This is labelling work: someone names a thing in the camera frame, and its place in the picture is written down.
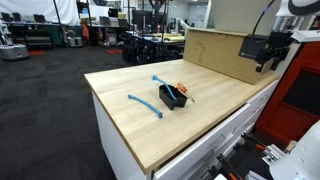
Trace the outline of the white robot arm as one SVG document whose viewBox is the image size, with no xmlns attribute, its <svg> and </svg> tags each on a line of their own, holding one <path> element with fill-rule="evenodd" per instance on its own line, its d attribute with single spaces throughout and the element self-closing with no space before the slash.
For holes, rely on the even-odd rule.
<svg viewBox="0 0 320 180">
<path fill-rule="evenodd" d="M 319 41 L 318 30 L 301 30 L 307 16 L 318 16 L 319 13 L 320 0 L 281 0 L 271 33 L 265 40 L 266 46 L 255 58 L 256 72 L 261 72 L 269 60 L 272 60 L 270 69 L 276 70 L 286 59 L 292 43 Z"/>
</svg>

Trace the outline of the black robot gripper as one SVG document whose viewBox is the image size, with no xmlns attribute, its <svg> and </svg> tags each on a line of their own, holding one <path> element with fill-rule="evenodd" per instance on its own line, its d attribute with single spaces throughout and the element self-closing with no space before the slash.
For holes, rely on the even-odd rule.
<svg viewBox="0 0 320 180">
<path fill-rule="evenodd" d="M 255 71 L 262 72 L 264 65 L 269 60 L 272 60 L 270 70 L 276 70 L 279 63 L 285 60 L 291 43 L 291 33 L 272 31 L 266 41 L 266 47 L 260 49 L 255 58 L 257 63 Z"/>
</svg>

